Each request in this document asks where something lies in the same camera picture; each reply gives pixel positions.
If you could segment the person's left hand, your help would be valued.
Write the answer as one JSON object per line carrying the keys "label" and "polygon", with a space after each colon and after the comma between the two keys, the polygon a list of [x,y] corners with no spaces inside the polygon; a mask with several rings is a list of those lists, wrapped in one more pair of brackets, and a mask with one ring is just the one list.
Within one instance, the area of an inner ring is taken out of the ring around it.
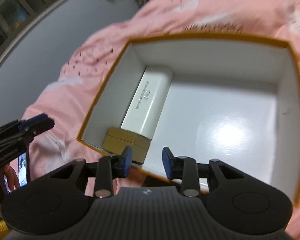
{"label": "person's left hand", "polygon": [[8,192],[12,192],[20,187],[19,178],[10,164],[6,164],[3,169],[3,185]]}

